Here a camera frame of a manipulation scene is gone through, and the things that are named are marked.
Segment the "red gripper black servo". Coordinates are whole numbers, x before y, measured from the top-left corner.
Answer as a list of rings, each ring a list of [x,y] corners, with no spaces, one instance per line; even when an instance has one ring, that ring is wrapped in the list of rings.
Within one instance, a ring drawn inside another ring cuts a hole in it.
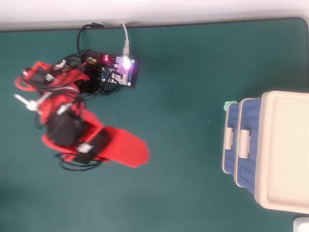
[[[147,144],[123,129],[82,127],[71,133],[71,143],[77,153],[72,161],[85,165],[100,153],[105,159],[133,168],[148,163],[150,159]]]

